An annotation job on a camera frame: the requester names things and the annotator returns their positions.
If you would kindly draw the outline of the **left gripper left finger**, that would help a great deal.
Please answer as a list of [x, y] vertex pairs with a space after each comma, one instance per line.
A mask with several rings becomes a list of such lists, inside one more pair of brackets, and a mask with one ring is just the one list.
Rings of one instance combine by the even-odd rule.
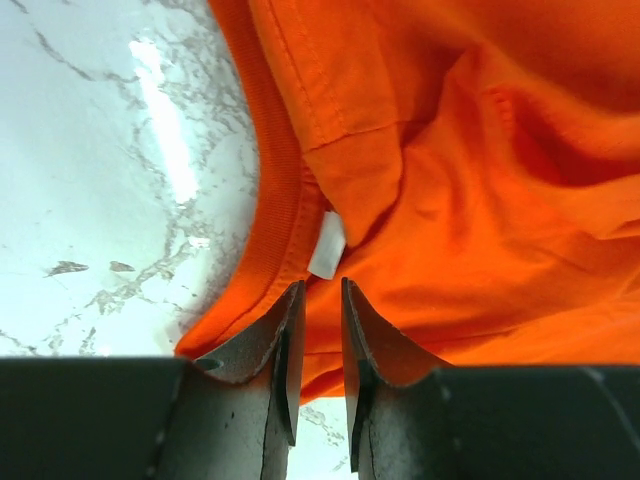
[[240, 333], [195, 359], [213, 380], [211, 479], [284, 479], [296, 444], [305, 286], [292, 283]]

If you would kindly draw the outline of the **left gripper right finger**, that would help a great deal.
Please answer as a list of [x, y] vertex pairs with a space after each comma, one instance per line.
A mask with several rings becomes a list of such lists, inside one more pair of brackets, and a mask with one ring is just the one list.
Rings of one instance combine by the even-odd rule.
[[351, 470], [360, 479], [427, 473], [424, 384], [443, 360], [386, 320], [346, 277], [341, 335]]

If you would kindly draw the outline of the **orange t shirt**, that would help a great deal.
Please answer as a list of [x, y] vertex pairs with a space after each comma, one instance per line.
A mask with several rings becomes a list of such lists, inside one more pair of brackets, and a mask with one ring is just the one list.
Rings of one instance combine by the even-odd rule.
[[[635, 1], [215, 1], [255, 219], [176, 351], [307, 286], [303, 401], [343, 391], [340, 279], [455, 365], [639, 360]], [[309, 269], [337, 214], [336, 278]]]

